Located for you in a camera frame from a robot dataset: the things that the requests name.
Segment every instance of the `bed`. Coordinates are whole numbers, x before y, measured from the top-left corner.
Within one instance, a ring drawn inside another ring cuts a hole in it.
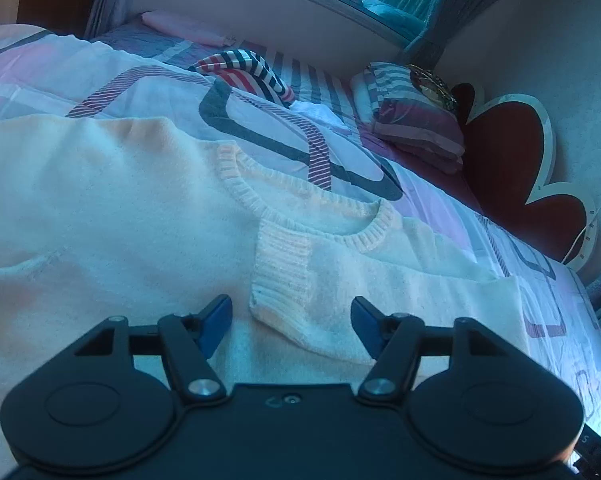
[[[532,358],[576,391],[586,423],[601,434],[601,330],[573,270],[485,218],[462,182],[445,186],[442,174],[427,176],[424,164],[373,139],[360,127],[345,83],[281,53],[263,53],[272,66],[291,67],[285,70],[292,70],[296,95],[328,104],[350,126],[348,135],[184,70],[210,53],[187,43],[138,23],[93,43],[30,25],[0,26],[0,120],[34,113],[166,116],[197,137],[188,125],[202,118],[214,139],[235,140],[265,166],[357,200],[391,200],[480,265],[518,277]]]

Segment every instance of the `red striped pattern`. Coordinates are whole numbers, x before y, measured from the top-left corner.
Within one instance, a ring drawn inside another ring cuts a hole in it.
[[[206,87],[211,84],[201,75],[192,73],[192,75],[184,75],[178,72],[172,72],[160,66],[139,66],[130,68],[125,72],[117,75],[109,83],[91,94],[87,99],[76,105],[66,117],[94,117],[102,112],[107,105],[111,104],[120,94],[130,88],[136,81],[148,76],[162,76],[176,79],[178,81],[196,82]],[[236,92],[234,94],[241,101],[249,103],[256,108],[266,110],[272,115],[276,115],[292,124],[298,126],[307,137],[309,145],[309,182],[321,187],[322,189],[331,189],[331,167],[329,158],[329,147],[325,142],[325,137],[320,130],[301,116],[294,115],[284,108],[270,105],[267,102],[257,101],[249,95]]]

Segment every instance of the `cream knit sweater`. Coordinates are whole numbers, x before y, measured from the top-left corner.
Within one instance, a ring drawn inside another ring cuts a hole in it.
[[[228,387],[359,383],[356,295],[430,324],[473,316],[526,349],[515,279],[385,200],[323,191],[168,120],[0,123],[0,403],[108,316],[150,324],[221,293],[234,322],[211,362]],[[12,464],[0,433],[0,475]]]

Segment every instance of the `bedspread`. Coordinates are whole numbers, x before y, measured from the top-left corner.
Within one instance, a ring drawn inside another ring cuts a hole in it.
[[[601,331],[580,279],[411,171],[223,81],[104,43],[0,26],[0,120],[41,112],[165,116],[199,138],[191,124],[202,119],[213,127],[208,140],[234,139],[267,167],[357,200],[390,200],[480,265],[518,277],[531,356],[576,391],[601,434]]]

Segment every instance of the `sweater collar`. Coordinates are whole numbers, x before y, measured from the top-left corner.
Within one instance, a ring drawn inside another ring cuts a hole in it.
[[[399,213],[391,203],[383,198],[376,202],[365,203],[326,191],[305,180],[265,168],[243,152],[234,142],[224,142],[218,145],[218,168],[220,177],[229,192],[258,218],[265,219],[285,229],[318,235],[337,241],[360,253],[366,253],[375,249],[383,242],[387,232],[393,226],[396,227],[401,224]],[[298,192],[300,196],[313,194],[322,202],[331,202],[337,205],[347,215],[360,218],[373,218],[364,229],[354,234],[336,235],[322,232],[301,224],[269,206],[245,181],[241,169],[253,174],[259,174],[271,184],[291,192]]]

